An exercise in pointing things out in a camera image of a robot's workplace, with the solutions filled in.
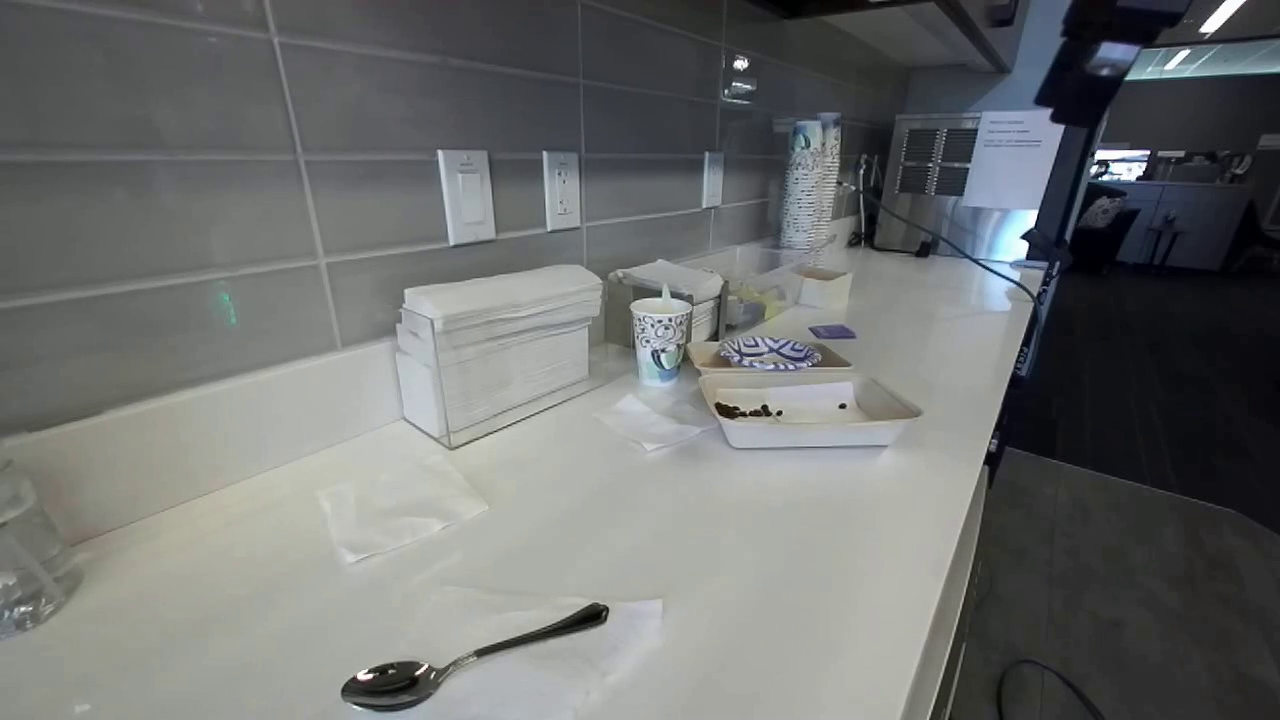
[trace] metal spoon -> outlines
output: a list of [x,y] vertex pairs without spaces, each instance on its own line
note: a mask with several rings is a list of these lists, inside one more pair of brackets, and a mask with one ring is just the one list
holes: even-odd
[[556,637],[571,637],[571,634],[586,634],[586,627],[598,627],[609,620],[609,603],[586,603],[546,627],[535,627],[535,634],[522,634],[522,637],[512,637],[512,640],[494,640],[494,643],[484,643],[451,663],[418,663],[418,660],[391,660],[391,663],[370,663],[370,669],[360,669],[355,676],[348,676],[342,686],[342,699],[348,704],[360,704],[360,709],[370,709],[370,712],[398,712],[398,709],[412,709],[412,704],[424,704],[428,698],[434,698],[434,687],[484,660],[484,658],[494,658],[494,654],[512,654],[512,648],[522,648],[522,643],[544,643],[544,640],[556,640]]

